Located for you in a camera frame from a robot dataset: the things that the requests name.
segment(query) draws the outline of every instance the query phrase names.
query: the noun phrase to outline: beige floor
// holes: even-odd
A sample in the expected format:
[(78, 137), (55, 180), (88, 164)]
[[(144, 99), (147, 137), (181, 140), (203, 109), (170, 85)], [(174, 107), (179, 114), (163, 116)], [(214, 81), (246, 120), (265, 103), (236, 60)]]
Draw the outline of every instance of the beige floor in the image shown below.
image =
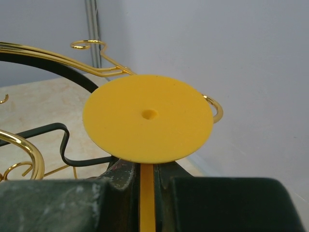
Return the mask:
[[(103, 85), (103, 78), (88, 74), (97, 85)], [(90, 93), (77, 84), (58, 78), (35, 83), (16, 85), (0, 88), (0, 98), (8, 93), (9, 100), (0, 105), (0, 129), (12, 133), (29, 130), (46, 124), (61, 122), (70, 131), (70, 139), (66, 149), (66, 156), (75, 160), (98, 158), (109, 156), (98, 148), (87, 136), (82, 123), (82, 109)], [(59, 147), (63, 132), (54, 131), (44, 135), (30, 138), (29, 141), (36, 145), (45, 160), (45, 173), (64, 165), (60, 158)], [(11, 165), (30, 161), (26, 153), (13, 145), (0, 147), (0, 173)], [(202, 173), (194, 167), (186, 158), (178, 163), (195, 176)], [(97, 176), (106, 170), (107, 164), (91, 167), (77, 168), (79, 178)], [(9, 179), (29, 178), (21, 174), (28, 166), (13, 170)], [(72, 168), (66, 168), (58, 173), (47, 176), (48, 178), (73, 178)]]

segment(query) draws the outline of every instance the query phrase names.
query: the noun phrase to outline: white wall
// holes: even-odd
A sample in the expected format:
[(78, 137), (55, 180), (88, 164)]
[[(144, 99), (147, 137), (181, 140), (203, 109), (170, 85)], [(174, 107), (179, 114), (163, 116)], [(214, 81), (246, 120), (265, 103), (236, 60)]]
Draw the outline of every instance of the white wall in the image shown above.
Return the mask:
[[(0, 41), (43, 48), (91, 64), (90, 51), (70, 48), (71, 42), (89, 37), (84, 0), (3, 1), (0, 21)], [(0, 62), (0, 87), (55, 77), (37, 68)]]
[(309, 226), (309, 1), (101, 0), (108, 54), (224, 108), (192, 159), (209, 175), (265, 176)]

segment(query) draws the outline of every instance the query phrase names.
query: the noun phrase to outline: center hole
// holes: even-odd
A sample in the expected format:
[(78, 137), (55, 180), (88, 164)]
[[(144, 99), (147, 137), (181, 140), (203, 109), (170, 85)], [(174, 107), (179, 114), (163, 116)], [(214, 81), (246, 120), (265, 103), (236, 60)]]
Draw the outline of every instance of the center hole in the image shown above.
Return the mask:
[(152, 120), (158, 116), (158, 113), (155, 110), (144, 110), (141, 116), (147, 120)]

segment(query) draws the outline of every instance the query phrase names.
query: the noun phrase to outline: yellow disc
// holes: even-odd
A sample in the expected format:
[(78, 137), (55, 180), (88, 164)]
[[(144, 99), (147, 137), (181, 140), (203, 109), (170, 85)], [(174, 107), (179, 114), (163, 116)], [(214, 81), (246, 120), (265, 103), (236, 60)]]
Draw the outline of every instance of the yellow disc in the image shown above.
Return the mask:
[(87, 100), (83, 121), (96, 145), (137, 163), (184, 158), (205, 143), (213, 125), (202, 94), (157, 75), (132, 75), (102, 85)]

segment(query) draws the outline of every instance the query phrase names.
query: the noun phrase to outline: black metal frame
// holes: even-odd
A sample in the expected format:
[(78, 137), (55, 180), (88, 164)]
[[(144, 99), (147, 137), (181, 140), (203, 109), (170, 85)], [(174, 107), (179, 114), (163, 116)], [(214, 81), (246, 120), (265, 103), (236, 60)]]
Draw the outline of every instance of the black metal frame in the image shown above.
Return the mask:
[[(35, 57), (29, 57), (29, 56), (23, 56), (23, 55), (17, 55), (17, 54), (6, 54), (6, 53), (0, 53), (0, 61), (28, 65), (28, 66), (36, 67), (39, 69), (43, 69), (43, 70), (58, 74), (70, 81), (73, 81), (74, 83), (83, 87), (90, 93), (92, 93), (98, 88), (98, 86), (94, 82), (89, 80), (87, 77), (85, 77), (78, 71), (66, 65), (57, 63), (55, 61), (46, 60), (43, 58), (35, 58)], [(65, 157), (65, 149), (66, 149), (66, 146), (69, 140), (70, 133), (69, 133), (68, 128), (62, 123), (52, 123), (49, 125), (37, 127), (34, 129), (20, 132), (18, 133), (18, 135), (27, 139), (27, 138), (31, 138), (31, 137), (34, 137), (40, 134), (55, 131), (55, 130), (64, 131), (63, 139), (60, 145), (60, 155), (64, 163), (69, 166), (85, 167), (85, 166), (92, 166), (92, 165), (101, 164), (101, 163), (110, 163), (109, 164), (109, 167), (110, 167), (118, 160), (118, 158), (114, 156), (96, 158), (96, 159), (87, 159), (87, 160), (71, 160)], [(4, 141), (0, 141), (0, 146), (4, 146), (7, 144), (8, 143)]]

